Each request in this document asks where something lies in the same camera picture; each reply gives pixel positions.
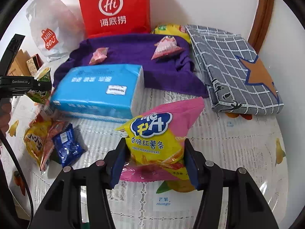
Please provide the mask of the person left hand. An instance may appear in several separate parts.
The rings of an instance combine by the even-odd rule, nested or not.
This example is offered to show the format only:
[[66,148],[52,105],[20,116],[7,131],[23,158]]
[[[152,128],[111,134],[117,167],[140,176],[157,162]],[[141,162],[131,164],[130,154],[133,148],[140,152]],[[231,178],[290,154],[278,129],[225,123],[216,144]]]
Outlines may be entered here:
[[0,128],[3,134],[6,134],[6,132],[9,130],[9,122],[11,120],[11,109],[12,105],[10,101],[4,103],[1,107]]

